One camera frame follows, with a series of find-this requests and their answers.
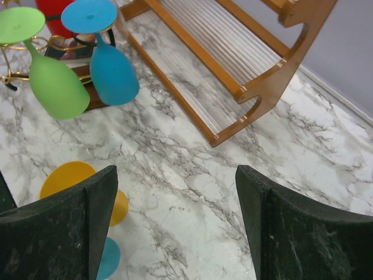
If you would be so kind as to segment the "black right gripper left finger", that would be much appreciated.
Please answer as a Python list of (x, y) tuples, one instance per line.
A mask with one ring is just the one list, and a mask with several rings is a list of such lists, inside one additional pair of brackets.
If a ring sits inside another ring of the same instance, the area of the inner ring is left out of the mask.
[(1, 279), (96, 279), (117, 190), (109, 165), (1, 213)]

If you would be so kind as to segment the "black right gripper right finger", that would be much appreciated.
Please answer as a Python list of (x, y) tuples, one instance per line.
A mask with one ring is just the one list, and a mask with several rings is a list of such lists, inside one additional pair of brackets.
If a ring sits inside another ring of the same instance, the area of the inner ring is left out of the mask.
[(371, 279), (372, 217), (284, 187), (250, 166), (235, 182), (257, 279)]

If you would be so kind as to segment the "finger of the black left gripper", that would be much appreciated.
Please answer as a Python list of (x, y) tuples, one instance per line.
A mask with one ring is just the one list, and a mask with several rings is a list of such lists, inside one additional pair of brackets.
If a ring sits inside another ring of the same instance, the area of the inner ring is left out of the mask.
[(9, 187), (0, 172), (0, 213), (17, 208)]

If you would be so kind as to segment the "teal plastic wine glass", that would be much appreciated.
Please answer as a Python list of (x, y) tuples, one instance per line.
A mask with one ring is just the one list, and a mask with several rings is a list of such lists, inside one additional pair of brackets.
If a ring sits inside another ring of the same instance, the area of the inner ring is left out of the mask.
[(105, 240), (104, 250), (98, 268), (97, 280), (109, 278), (118, 268), (121, 258), (119, 245), (110, 237)]

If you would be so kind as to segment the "orange plastic wine glass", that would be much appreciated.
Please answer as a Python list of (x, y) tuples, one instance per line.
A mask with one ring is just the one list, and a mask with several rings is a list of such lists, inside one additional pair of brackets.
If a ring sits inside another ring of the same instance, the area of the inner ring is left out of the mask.
[[(39, 199), (43, 199), (68, 187), (89, 178), (97, 173), (96, 169), (83, 161), (67, 162), (57, 167), (45, 180)], [(110, 227), (113, 227), (124, 220), (129, 210), (127, 196), (121, 191), (117, 191), (114, 208), (112, 210)]]

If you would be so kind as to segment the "blue plastic wine glass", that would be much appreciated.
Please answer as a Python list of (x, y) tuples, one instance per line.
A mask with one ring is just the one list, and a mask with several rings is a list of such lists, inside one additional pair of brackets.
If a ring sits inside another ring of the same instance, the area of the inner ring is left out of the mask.
[(99, 98), (109, 106), (129, 103), (139, 93), (132, 63), (101, 36), (116, 18), (117, 7), (111, 1), (73, 1), (61, 15), (61, 22), (68, 30), (95, 35), (97, 47), (90, 60), (90, 76)]

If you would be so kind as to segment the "red plastic wine glass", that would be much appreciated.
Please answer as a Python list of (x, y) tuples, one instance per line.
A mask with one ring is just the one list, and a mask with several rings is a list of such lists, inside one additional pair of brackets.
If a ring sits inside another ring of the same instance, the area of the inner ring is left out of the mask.
[[(73, 2), (73, 0), (35, 0), (37, 8), (45, 17), (60, 15), (62, 11)], [(46, 21), (46, 25), (52, 35), (59, 35), (66, 39), (72, 38), (77, 33), (66, 29), (60, 19)]]

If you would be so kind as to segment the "clear wine glass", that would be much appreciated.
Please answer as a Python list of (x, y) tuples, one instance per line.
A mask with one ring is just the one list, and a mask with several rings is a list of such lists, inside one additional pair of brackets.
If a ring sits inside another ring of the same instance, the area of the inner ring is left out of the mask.
[(129, 37), (129, 31), (128, 31), (127, 26), (126, 26), (125, 18), (123, 16), (118, 4), (116, 3), (116, 1), (112, 1), (112, 2), (116, 6), (116, 9), (117, 9), (117, 17), (115, 19), (114, 26), (118, 30), (121, 37), (124, 40), (127, 40), (128, 37)]

